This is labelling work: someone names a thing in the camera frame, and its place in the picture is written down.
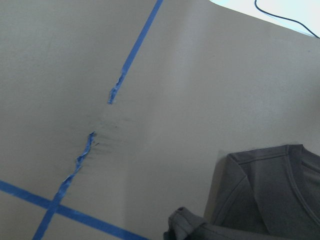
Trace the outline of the brown t-shirt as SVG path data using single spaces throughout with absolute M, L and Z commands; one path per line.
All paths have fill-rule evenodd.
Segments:
M 178 208 L 166 240 L 317 240 L 320 157 L 301 144 L 230 153 L 210 222 Z

